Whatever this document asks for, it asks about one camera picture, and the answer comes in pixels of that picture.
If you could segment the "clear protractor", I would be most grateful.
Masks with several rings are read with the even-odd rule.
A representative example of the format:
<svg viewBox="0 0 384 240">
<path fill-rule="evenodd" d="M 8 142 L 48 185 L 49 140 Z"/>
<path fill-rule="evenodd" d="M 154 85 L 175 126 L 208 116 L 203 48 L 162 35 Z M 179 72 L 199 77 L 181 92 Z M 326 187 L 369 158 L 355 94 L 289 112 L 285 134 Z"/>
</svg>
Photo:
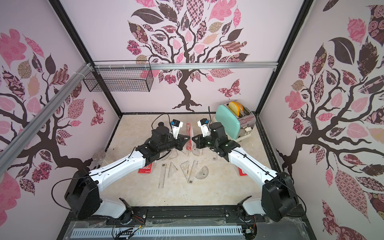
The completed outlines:
<svg viewBox="0 0 384 240">
<path fill-rule="evenodd" d="M 200 150 L 197 149 L 197 148 L 192 148 L 192 153 L 193 153 L 195 156 L 200 156 Z"/>
<path fill-rule="evenodd" d="M 207 166 L 203 166 L 195 175 L 198 180 L 203 180 L 209 175 L 209 169 Z"/>
</svg>

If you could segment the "clear plastic ruler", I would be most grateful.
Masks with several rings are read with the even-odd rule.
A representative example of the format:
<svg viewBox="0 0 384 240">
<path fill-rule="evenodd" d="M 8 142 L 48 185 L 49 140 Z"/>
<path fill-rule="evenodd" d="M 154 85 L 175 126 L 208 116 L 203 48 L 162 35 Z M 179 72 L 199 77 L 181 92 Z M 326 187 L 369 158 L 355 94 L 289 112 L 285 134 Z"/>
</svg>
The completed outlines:
<svg viewBox="0 0 384 240">
<path fill-rule="evenodd" d="M 166 170 L 167 170 L 167 164 L 162 164 L 161 165 L 161 171 L 160 171 L 160 177 L 159 177 L 159 185 L 158 185 L 159 189 L 164 188 Z"/>
</svg>

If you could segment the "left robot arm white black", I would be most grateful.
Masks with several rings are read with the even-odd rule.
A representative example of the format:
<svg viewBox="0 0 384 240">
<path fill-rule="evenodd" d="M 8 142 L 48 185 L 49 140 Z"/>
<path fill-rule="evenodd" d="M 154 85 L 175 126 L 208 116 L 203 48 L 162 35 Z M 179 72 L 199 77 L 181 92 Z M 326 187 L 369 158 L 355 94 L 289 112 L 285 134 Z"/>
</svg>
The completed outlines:
<svg viewBox="0 0 384 240">
<path fill-rule="evenodd" d="M 190 140 L 189 136 L 180 135 L 183 122 L 172 120 L 168 128 L 163 123 L 152 130 L 152 136 L 132 151 L 131 154 L 105 167 L 92 171 L 77 171 L 70 178 L 65 200 L 78 220 L 92 216 L 104 216 L 128 224 L 133 218 L 133 209 L 126 200 L 118 202 L 101 197 L 101 192 L 112 183 L 131 172 L 142 169 L 162 158 L 162 153 L 169 154 L 173 149 L 182 151 Z"/>
</svg>

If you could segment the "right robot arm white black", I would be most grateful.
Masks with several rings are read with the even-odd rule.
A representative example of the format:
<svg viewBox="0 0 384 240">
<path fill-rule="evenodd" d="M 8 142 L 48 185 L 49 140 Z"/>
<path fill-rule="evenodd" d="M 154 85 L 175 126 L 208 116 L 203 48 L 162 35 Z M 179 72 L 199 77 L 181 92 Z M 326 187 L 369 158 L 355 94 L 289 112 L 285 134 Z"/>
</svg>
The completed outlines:
<svg viewBox="0 0 384 240">
<path fill-rule="evenodd" d="M 289 216 L 299 205 L 292 178 L 287 173 L 278 173 L 267 168 L 251 155 L 239 143 L 229 140 L 224 126 L 207 119 L 198 121 L 202 133 L 192 138 L 198 149 L 209 148 L 221 158 L 240 168 L 261 189 L 260 197 L 249 197 L 241 203 L 246 214 L 265 215 L 274 222 Z"/>
</svg>

